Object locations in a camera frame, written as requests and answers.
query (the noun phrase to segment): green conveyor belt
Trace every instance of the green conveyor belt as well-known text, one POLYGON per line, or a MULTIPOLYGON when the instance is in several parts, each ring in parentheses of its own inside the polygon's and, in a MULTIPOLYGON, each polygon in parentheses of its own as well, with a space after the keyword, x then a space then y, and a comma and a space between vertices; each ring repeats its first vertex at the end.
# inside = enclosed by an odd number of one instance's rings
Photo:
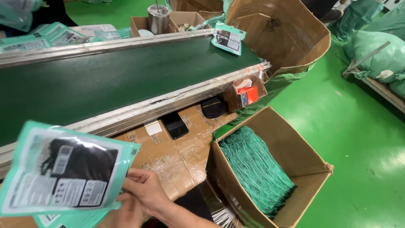
POLYGON ((211 37, 0 69, 0 146, 29 119, 69 125, 260 63, 211 37))

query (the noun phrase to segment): person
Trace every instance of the person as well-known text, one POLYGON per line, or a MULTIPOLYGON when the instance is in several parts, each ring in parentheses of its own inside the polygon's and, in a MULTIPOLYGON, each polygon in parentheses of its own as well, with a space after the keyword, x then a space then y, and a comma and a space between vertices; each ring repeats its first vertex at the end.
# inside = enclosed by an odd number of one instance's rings
MULTIPOLYGON (((340 4, 345 4, 347 0, 340 0, 340 4)), ((322 23, 329 23, 343 16, 343 11, 332 9, 336 0, 301 0, 306 8, 318 18, 322 23)))
POLYGON ((139 228, 142 224, 142 211, 169 228, 221 227, 173 203, 164 192, 154 171, 129 169, 122 189, 127 192, 120 194, 117 199, 122 202, 118 228, 139 228))

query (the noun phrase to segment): green epoxy floor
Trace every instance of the green epoxy floor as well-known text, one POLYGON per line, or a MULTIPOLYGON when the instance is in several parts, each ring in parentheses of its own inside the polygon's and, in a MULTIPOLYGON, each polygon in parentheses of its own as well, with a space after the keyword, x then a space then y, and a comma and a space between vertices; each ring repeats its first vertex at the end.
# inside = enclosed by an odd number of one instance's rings
MULTIPOLYGON (((66 8, 79 25, 122 28, 129 26, 130 16, 146 16, 152 3, 72 2, 66 8)), ((335 165, 334 175, 296 227, 405 228, 404 115, 368 87, 341 79, 346 65, 337 55, 344 56, 341 43, 332 41, 303 79, 270 102, 325 161, 335 165)))

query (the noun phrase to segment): smartphone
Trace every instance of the smartphone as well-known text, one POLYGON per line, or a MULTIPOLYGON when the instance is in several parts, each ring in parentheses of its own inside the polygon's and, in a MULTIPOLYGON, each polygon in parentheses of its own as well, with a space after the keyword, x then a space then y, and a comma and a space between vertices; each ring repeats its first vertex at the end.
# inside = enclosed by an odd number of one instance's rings
POLYGON ((188 133, 188 128, 177 111, 162 116, 161 120, 174 140, 188 133))

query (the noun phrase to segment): barcode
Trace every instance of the barcode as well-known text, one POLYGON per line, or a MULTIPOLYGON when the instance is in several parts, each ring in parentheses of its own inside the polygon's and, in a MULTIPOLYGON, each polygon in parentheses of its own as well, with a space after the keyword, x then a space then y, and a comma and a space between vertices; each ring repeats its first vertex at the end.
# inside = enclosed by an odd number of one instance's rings
POLYGON ((52 174, 62 175, 65 172, 72 151, 73 146, 63 145, 60 147, 58 157, 56 158, 55 165, 52 169, 52 174))
POLYGON ((228 47, 230 47, 236 51, 239 50, 239 44, 232 40, 228 40, 228 47))

